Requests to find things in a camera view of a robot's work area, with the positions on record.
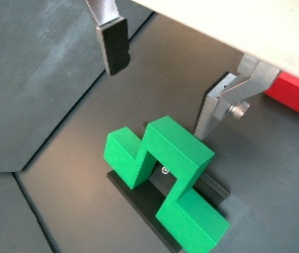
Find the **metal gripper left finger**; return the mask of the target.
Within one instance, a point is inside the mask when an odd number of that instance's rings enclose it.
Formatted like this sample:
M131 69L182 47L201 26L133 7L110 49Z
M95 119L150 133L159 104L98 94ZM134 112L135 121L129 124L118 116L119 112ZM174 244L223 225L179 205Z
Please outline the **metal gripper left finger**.
M97 35L107 73L114 76L130 64L129 21L121 16L115 0L85 0L97 24Z

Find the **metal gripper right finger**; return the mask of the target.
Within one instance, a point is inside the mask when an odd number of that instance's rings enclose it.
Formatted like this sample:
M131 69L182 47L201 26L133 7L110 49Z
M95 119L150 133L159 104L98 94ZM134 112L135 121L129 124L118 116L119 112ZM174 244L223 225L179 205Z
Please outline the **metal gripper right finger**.
M245 54L238 75L226 72L206 91L194 134L205 139L217 124L233 116L239 119L250 108L248 98L266 91L281 70L268 62Z

